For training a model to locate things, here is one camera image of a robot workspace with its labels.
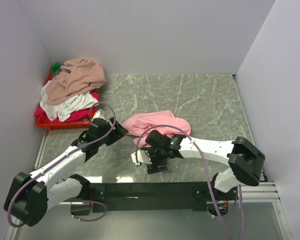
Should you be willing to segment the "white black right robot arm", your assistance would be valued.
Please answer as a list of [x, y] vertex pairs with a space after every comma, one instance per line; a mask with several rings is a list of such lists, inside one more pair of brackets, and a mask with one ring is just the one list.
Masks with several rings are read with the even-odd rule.
[[240, 184], [257, 187], [261, 181], [265, 155], [245, 137], [235, 140], [216, 141], [199, 138], [188, 138], [184, 134], [172, 137], [153, 130], [145, 139], [147, 147], [139, 154], [147, 165], [148, 173], [167, 171], [167, 160], [199, 159], [217, 162], [228, 168], [216, 173], [211, 181], [209, 193], [212, 198], [220, 200], [231, 189]]

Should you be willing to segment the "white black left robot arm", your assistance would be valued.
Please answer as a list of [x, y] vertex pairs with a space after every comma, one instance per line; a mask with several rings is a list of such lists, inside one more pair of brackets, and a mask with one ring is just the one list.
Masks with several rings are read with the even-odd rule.
[[95, 118], [88, 129], [58, 157], [31, 173], [18, 173], [12, 180], [3, 205], [8, 222], [17, 227], [11, 217], [22, 225], [33, 227], [52, 207], [66, 200], [89, 201], [93, 195], [90, 181], [79, 174], [62, 178], [96, 155], [102, 145], [110, 146], [128, 134], [115, 121]]

